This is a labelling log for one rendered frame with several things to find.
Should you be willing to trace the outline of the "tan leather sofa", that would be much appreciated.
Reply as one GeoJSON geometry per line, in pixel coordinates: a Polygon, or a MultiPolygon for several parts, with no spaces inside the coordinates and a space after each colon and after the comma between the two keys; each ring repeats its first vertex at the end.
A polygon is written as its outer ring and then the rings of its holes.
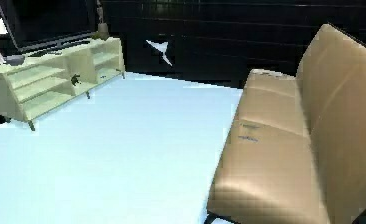
{"type": "Polygon", "coordinates": [[[326,23],[295,75],[253,69],[203,224],[366,224],[366,46],[326,23]]]}

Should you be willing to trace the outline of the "black television set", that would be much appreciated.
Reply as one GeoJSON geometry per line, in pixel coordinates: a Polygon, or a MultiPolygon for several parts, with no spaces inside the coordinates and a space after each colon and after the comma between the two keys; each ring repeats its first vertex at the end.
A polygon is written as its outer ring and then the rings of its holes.
{"type": "Polygon", "coordinates": [[[97,0],[0,0],[0,15],[19,51],[92,33],[97,0]]]}

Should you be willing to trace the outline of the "pale green television stand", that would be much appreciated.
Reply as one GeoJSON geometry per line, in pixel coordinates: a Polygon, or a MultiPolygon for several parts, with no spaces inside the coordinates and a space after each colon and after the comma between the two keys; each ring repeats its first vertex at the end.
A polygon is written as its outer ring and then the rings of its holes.
{"type": "Polygon", "coordinates": [[[27,54],[18,66],[0,62],[0,115],[34,129],[36,118],[124,72],[122,42],[114,37],[87,38],[40,57],[27,54]],[[80,75],[76,86],[71,83],[74,74],[80,75]]]}

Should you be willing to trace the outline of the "tan vase with twigs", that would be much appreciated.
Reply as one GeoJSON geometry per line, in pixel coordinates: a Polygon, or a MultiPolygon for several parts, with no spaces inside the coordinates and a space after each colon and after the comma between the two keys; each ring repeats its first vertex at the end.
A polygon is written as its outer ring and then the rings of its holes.
{"type": "Polygon", "coordinates": [[[106,41],[109,38],[108,25],[104,21],[104,9],[100,0],[96,0],[96,12],[98,15],[97,31],[91,35],[94,40],[101,39],[106,41]]]}

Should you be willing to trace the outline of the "grey bowl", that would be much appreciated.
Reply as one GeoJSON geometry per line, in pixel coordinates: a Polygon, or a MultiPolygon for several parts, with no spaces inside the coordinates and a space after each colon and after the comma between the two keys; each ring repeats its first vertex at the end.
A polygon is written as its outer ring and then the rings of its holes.
{"type": "Polygon", "coordinates": [[[11,66],[18,66],[24,63],[25,56],[24,55],[10,55],[4,58],[5,63],[11,66]]]}

